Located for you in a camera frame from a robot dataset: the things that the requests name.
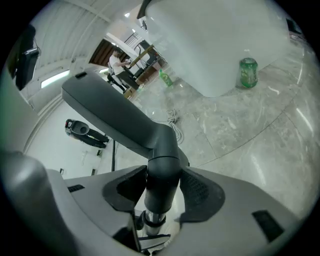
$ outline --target marble floor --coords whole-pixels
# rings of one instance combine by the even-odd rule
[[[206,98],[178,78],[171,87],[154,78],[131,101],[148,117],[167,120],[175,109],[190,165],[259,186],[303,218],[320,185],[320,73],[307,45],[290,43],[287,53],[258,73],[252,89],[235,87]],[[116,146],[116,169],[147,160]],[[98,173],[111,170],[112,147]]]

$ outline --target green bottle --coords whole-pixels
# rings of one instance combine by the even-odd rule
[[[258,63],[254,58],[247,57],[240,61],[241,83],[244,87],[252,88],[258,82],[257,78]]]
[[[170,77],[166,73],[163,73],[162,69],[159,70],[159,77],[164,81],[167,87],[172,86],[173,83]]]

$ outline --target black pole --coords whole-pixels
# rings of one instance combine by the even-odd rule
[[[116,154],[116,141],[113,139],[112,142],[112,160],[111,160],[111,172],[115,171],[115,154]]]

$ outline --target white shirt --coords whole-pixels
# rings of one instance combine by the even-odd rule
[[[118,75],[122,71],[125,71],[122,66],[115,65],[116,63],[119,63],[119,64],[121,63],[120,59],[117,58],[116,56],[111,55],[111,57],[109,59],[109,63],[110,63],[111,68],[113,69],[115,75]]]

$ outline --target black slot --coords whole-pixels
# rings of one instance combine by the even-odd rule
[[[79,73],[79,74],[76,74],[75,77],[76,77],[77,79],[80,79],[80,78],[85,77],[86,75],[87,75],[86,72],[81,72],[81,73]]]
[[[78,191],[78,190],[82,190],[82,189],[84,189],[84,188],[85,188],[85,187],[82,186],[82,185],[80,185],[80,184],[74,185],[74,186],[68,186],[68,190],[69,190],[70,193],[75,192],[75,191]]]
[[[276,222],[267,210],[255,211],[252,213],[252,216],[262,229],[269,243],[284,232],[284,229]]]

